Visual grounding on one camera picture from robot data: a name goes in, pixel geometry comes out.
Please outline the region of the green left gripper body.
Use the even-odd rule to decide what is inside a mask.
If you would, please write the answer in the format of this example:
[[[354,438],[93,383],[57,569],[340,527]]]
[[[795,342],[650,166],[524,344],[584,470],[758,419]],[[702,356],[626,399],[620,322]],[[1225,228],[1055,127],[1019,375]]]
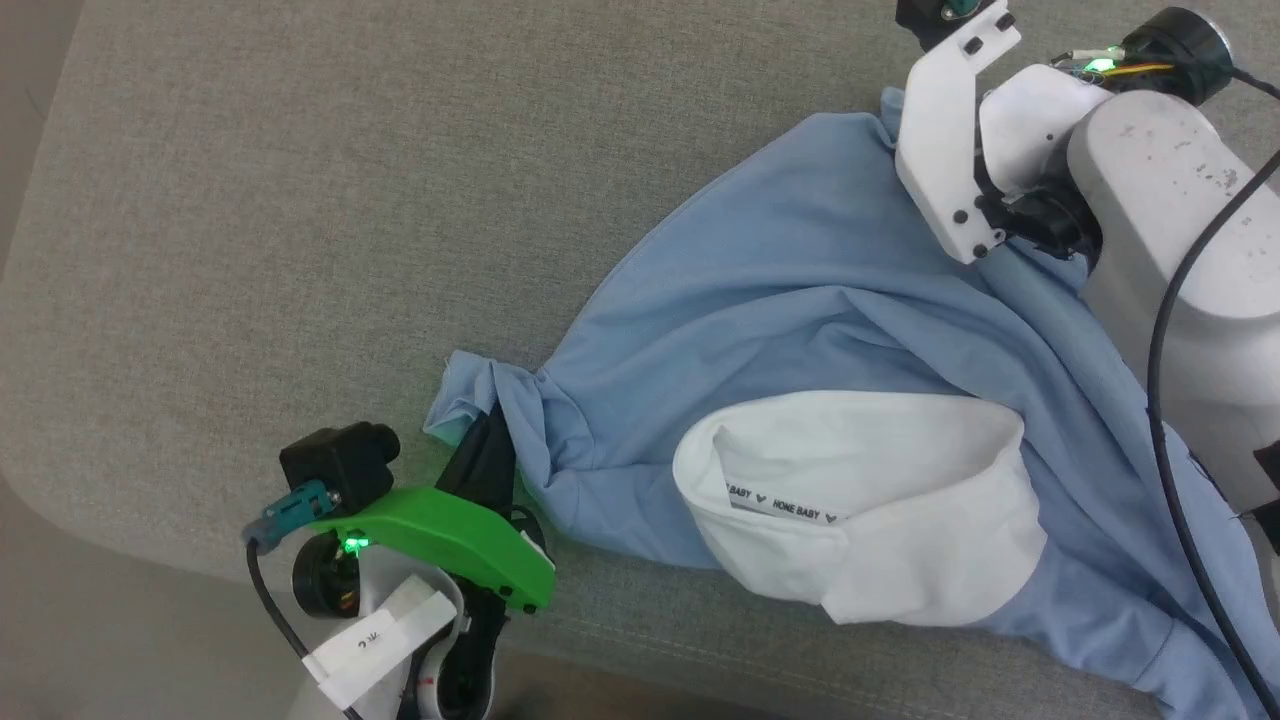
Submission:
[[[517,611],[547,609],[556,588],[556,565],[535,518],[522,514],[511,521],[431,487],[393,489],[361,512],[308,528],[394,550],[493,591]]]

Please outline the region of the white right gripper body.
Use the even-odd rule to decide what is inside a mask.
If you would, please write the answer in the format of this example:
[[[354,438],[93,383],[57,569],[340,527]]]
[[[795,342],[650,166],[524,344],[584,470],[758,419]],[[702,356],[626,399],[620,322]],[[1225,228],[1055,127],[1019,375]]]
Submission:
[[[911,67],[896,169],[943,251],[970,264],[1011,232],[1005,201],[1041,181],[1053,149],[1103,100],[1101,87],[1034,64],[988,94],[979,76],[1021,41],[987,8]]]

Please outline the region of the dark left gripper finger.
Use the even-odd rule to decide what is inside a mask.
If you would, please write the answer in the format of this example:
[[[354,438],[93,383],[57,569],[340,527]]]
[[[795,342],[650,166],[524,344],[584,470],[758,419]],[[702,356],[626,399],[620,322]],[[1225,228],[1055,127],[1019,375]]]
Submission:
[[[483,507],[512,507],[516,454],[499,401],[463,433],[436,488]]]

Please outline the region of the light blue white-collared shirt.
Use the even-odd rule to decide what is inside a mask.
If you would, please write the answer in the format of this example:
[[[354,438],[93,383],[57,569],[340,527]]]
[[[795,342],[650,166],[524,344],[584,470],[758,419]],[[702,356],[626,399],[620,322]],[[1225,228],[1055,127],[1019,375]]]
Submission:
[[[952,260],[895,170],[901,101],[810,117],[700,190],[539,370],[453,354],[426,432],[500,405],[576,541],[840,625],[1020,637],[1165,720],[1266,720],[1084,269],[1020,241]]]

